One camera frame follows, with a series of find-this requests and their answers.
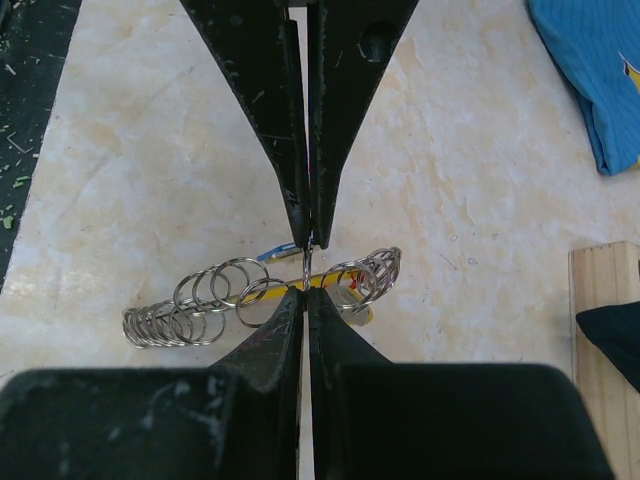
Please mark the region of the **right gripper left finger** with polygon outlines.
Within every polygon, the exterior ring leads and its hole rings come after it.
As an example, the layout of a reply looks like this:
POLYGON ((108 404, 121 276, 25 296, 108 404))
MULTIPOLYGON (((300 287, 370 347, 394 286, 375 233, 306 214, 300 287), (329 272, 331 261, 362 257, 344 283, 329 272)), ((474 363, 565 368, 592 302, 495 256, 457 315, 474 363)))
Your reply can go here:
POLYGON ((206 368, 36 369, 1 392, 5 479, 294 479, 304 297, 206 368))

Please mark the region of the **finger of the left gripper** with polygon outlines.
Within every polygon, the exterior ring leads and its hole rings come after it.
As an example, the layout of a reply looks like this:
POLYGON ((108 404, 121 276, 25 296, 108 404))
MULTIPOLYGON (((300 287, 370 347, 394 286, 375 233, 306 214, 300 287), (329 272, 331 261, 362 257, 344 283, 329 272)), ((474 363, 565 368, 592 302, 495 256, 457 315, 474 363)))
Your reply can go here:
POLYGON ((308 165, 297 23, 286 1, 182 3, 278 179, 293 241, 308 242, 308 165))
POLYGON ((307 10, 311 224, 329 246, 342 171, 417 0, 317 1, 307 10))

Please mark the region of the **blue key tag with key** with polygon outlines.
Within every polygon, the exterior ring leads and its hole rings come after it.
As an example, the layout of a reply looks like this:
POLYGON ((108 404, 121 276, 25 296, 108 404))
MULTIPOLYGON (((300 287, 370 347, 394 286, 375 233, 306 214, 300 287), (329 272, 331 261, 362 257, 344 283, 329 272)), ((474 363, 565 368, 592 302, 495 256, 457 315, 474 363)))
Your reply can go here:
POLYGON ((299 248, 294 243, 286 243, 258 255, 256 259, 261 263, 269 264, 295 255, 298 252, 299 248))

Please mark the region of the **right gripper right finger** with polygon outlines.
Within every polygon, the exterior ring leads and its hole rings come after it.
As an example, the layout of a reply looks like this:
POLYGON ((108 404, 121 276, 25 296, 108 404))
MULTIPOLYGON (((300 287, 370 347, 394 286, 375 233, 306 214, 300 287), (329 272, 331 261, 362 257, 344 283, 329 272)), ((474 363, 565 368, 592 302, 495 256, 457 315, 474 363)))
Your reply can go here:
POLYGON ((307 295, 319 479, 610 479, 585 405, 543 364, 394 363, 307 295))

